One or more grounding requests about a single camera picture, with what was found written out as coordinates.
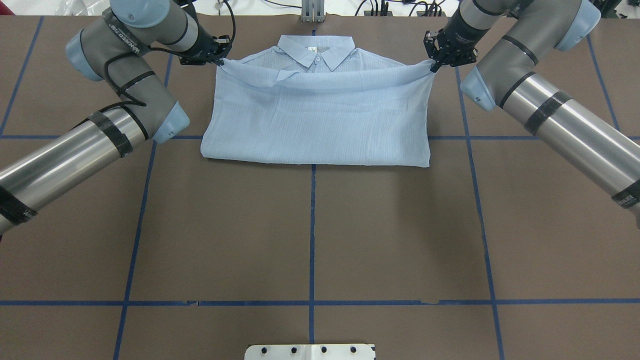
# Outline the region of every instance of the blue plastic cap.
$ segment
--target blue plastic cap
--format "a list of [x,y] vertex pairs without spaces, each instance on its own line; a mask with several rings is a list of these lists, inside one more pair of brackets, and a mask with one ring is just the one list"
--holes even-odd
[[84,51],[82,50],[82,43],[80,42],[81,34],[82,31],[74,36],[65,47],[67,59],[69,59],[69,62],[73,65],[74,69],[78,70],[84,77],[89,80],[100,81],[102,78],[93,71],[89,62],[86,61]]
[[182,130],[185,130],[187,126],[189,126],[189,117],[182,109],[182,106],[176,101],[173,109],[169,111],[169,115],[166,116],[166,119],[162,125],[160,125],[153,139],[157,143],[163,143],[178,135]]
[[495,100],[493,100],[489,88],[486,86],[477,67],[471,70],[462,84],[460,84],[460,88],[465,95],[469,96],[482,109],[491,111],[495,108]]
[[172,0],[111,0],[111,10],[126,25],[150,28],[169,14]]
[[596,27],[598,21],[600,21],[600,10],[589,0],[582,0],[573,24],[569,27],[564,38],[556,45],[556,49],[567,51],[576,46]]

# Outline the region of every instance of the white floor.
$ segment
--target white floor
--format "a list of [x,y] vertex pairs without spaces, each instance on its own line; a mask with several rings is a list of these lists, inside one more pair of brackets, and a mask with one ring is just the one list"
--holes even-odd
[[[3,0],[6,6],[12,9],[17,15],[62,15],[62,11],[80,13],[80,15],[99,15],[108,7],[109,0]],[[195,2],[196,9],[200,13],[217,15],[216,5],[221,0],[199,0]],[[276,3],[300,5],[300,0],[274,0]],[[284,13],[300,13],[297,8],[284,8],[282,6],[269,4],[263,0],[229,0],[237,15],[278,15]],[[353,15],[360,4],[360,0],[326,0],[325,10],[328,13],[337,15]],[[458,0],[444,0],[442,8],[447,15],[452,15],[458,7]],[[395,16],[407,16],[413,8],[412,4],[390,3],[389,10]],[[369,3],[365,3],[360,10],[360,15],[364,10],[370,10]],[[627,5],[627,0],[617,7],[618,13],[622,13],[630,18],[639,18],[640,9]],[[228,14],[227,8],[220,8],[221,15]]]

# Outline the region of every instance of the metal bracket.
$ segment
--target metal bracket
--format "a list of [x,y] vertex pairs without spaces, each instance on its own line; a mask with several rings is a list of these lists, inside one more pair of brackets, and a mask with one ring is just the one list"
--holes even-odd
[[324,22],[324,0],[302,0],[302,22]]
[[376,346],[370,344],[252,345],[244,360],[375,360]]

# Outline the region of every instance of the shirt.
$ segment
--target shirt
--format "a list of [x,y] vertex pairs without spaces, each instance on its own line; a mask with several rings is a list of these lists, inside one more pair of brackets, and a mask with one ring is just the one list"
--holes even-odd
[[432,62],[407,66],[351,37],[283,35],[218,67],[200,150],[261,163],[428,167]]

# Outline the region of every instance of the striped fabric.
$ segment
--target striped fabric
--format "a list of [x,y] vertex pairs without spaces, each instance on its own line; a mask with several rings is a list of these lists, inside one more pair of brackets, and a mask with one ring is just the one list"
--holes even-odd
[[200,150],[261,163],[428,167],[431,63],[407,66],[351,37],[283,35],[218,67]]

